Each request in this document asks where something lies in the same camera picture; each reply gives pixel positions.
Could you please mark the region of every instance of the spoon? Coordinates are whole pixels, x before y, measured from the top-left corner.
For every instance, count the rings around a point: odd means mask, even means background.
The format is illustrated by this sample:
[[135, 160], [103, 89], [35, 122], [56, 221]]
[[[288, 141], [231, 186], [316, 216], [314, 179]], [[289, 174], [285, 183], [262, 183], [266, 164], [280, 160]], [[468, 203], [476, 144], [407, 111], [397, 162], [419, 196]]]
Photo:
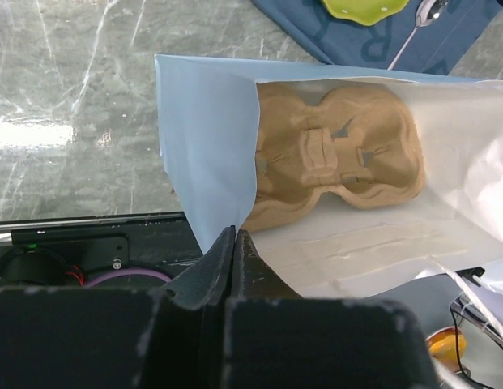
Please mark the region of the spoon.
[[404, 50], [407, 45], [410, 43], [411, 39], [421, 27], [427, 27], [432, 22], [437, 20], [440, 17], [440, 14], [443, 12], [444, 8], [447, 6], [449, 0], [422, 0], [422, 3], [419, 5], [419, 8], [416, 10], [415, 14], [415, 27], [413, 31], [411, 31], [410, 36], [404, 42], [403, 47], [400, 48], [399, 52], [395, 56], [394, 60], [388, 66], [388, 70], [391, 71], [397, 62], [400, 59], [400, 56], [403, 55]]

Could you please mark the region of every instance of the paper bag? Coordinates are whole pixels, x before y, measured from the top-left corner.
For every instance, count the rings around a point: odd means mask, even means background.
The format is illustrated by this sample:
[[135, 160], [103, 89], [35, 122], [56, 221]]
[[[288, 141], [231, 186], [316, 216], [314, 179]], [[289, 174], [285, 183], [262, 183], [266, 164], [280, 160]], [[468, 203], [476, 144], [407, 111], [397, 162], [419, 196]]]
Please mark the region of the paper bag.
[[257, 83], [318, 101], [379, 83], [411, 110], [426, 187], [396, 207], [357, 210], [323, 196], [309, 216], [252, 235], [260, 256], [306, 297], [366, 297], [503, 258], [503, 83], [300, 62], [156, 56], [164, 167], [203, 252], [240, 228], [257, 192]]

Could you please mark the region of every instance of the green plate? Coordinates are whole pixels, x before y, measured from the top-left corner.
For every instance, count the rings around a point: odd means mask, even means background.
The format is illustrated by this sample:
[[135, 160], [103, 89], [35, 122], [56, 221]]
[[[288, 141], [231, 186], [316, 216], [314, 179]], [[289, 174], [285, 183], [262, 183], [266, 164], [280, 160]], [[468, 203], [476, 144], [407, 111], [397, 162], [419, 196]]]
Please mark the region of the green plate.
[[410, 0], [322, 0], [336, 19], [352, 20], [372, 26], [390, 15], [400, 12]]

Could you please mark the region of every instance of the marble surface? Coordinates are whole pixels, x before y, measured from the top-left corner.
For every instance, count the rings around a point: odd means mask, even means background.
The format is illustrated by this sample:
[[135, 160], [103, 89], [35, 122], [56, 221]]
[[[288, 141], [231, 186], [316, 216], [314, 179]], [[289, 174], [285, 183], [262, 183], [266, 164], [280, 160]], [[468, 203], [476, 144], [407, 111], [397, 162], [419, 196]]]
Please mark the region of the marble surface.
[[[249, 0], [0, 0], [0, 221], [180, 209], [154, 53], [313, 61]], [[503, 79], [503, 11], [454, 74]]]

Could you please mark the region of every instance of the blue cloth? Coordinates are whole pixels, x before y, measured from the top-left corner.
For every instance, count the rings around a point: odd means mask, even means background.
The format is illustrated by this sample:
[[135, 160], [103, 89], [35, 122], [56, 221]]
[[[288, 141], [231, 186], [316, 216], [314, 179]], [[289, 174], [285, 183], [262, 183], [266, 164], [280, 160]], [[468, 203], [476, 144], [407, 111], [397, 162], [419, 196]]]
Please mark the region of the blue cloth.
[[[421, 0], [372, 27], [334, 19], [321, 0], [252, 2], [318, 61], [386, 69], [415, 27]], [[419, 28], [395, 69], [448, 75], [501, 9], [496, 0], [450, 0], [436, 22]]]

